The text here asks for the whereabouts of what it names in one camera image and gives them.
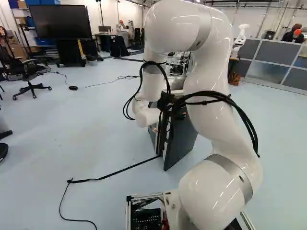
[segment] black monitor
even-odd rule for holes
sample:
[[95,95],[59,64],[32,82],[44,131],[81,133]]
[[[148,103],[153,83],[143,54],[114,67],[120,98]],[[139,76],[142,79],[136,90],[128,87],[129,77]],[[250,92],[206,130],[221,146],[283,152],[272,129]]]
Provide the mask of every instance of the black monitor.
[[30,5],[39,38],[92,38],[87,8],[82,5]]
[[98,26],[98,30],[99,30],[99,32],[108,32],[108,31],[111,32],[111,26],[109,26],[109,25]]

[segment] white robot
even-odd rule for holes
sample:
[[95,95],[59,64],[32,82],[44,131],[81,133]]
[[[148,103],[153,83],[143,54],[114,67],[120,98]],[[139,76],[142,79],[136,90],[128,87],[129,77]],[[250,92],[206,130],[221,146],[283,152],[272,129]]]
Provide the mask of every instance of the white robot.
[[121,28],[126,29],[126,26],[123,20],[119,20],[118,24],[116,24],[116,35],[117,36],[122,36]]
[[134,39],[134,23],[133,23],[133,20],[128,20],[128,25],[129,25],[129,30],[128,30],[129,37],[131,39]]
[[239,33],[238,37],[236,38],[236,40],[234,41],[234,45],[233,45],[233,48],[232,48],[232,51],[231,51],[231,57],[232,58],[238,57],[238,52],[246,41],[245,30],[248,29],[248,28],[249,28],[248,24],[241,24],[239,26],[240,33]]
[[[145,19],[145,61],[161,63],[164,53],[191,51],[193,66],[184,83],[184,94],[217,91],[229,94],[227,66],[232,50],[232,26],[221,11],[183,0],[161,0]],[[142,91],[133,100],[140,127],[159,119],[159,110],[147,108],[159,100],[165,87],[161,71],[147,66]],[[188,102],[212,100],[192,97]],[[223,230],[244,209],[262,182],[262,167],[224,102],[187,105],[195,130],[212,141],[213,152],[192,168],[168,196],[176,208],[168,211],[170,230]]]

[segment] blue bin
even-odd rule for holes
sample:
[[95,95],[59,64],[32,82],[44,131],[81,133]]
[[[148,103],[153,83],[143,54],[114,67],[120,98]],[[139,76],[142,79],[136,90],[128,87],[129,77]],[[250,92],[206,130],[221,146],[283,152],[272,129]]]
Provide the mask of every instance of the blue bin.
[[34,21],[31,17],[26,17],[26,21],[29,27],[35,27]]
[[52,39],[42,39],[35,37],[35,41],[38,46],[55,46],[55,42]]
[[30,6],[30,5],[40,5],[41,1],[40,0],[24,0],[25,3]]
[[42,5],[57,5],[60,4],[59,0],[40,0],[40,4]]
[[9,4],[11,9],[19,8],[17,0],[9,0]]

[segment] white wall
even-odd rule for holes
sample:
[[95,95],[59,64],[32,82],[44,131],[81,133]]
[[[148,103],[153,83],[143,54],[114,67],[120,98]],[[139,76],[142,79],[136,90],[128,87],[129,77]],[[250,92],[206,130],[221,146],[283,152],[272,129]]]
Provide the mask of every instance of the white wall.
[[[102,25],[99,3],[95,0],[61,0],[61,4],[87,6],[93,34],[98,31],[98,26]],[[114,33],[118,23],[118,14],[119,19],[123,20],[125,25],[128,25],[128,20],[133,20],[135,28],[142,27],[142,6],[140,5],[120,0],[117,11],[117,0],[102,0],[101,8],[104,25],[110,25]]]
[[10,9],[8,0],[0,0],[0,24],[5,29],[12,30],[14,34],[15,32],[18,34],[15,19]]
[[[286,6],[286,3],[287,1],[284,1],[284,3],[282,3],[282,6]],[[295,7],[296,3],[296,0],[291,0],[288,3],[288,7]],[[307,0],[300,1],[300,4],[304,3],[304,7],[307,7]],[[243,23],[247,23],[250,25],[250,28],[246,31],[247,37],[256,37],[267,10],[266,7],[239,7],[236,12],[236,7],[218,7],[217,5],[215,5],[214,7],[222,10],[227,15],[230,23],[233,23],[234,37],[236,37],[239,33],[238,26]],[[265,30],[277,30],[278,28],[278,31],[276,32],[276,37],[278,37],[278,39],[280,40],[283,34],[286,32],[286,29],[283,29],[283,27],[292,27],[295,23],[301,23],[303,27],[307,26],[307,11],[297,10],[293,15],[294,9],[286,9],[282,18],[283,12],[283,8],[269,8],[258,37],[261,37],[262,33]]]

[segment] red component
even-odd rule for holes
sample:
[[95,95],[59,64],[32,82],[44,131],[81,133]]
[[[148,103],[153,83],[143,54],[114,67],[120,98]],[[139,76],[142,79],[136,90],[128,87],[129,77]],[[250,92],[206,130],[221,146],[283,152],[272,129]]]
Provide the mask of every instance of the red component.
[[162,230],[169,230],[169,225],[167,219],[162,220],[163,228]]

